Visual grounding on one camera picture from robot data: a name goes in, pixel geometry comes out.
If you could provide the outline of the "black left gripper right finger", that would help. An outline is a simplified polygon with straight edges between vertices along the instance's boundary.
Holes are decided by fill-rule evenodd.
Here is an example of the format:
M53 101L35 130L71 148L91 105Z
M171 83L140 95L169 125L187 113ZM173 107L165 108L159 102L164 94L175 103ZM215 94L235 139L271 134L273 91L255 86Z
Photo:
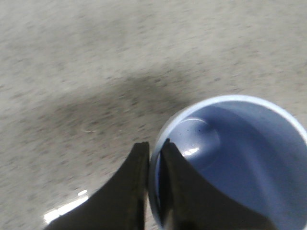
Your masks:
M165 230L274 230L264 215L205 180L167 139L160 152L160 221Z

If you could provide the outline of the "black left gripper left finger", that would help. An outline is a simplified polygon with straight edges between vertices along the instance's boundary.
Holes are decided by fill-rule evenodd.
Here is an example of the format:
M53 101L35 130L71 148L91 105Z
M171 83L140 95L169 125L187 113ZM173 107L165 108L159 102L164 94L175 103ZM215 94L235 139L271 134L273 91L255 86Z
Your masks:
M116 173L87 201L51 221L47 230L145 228L149 143L135 143Z

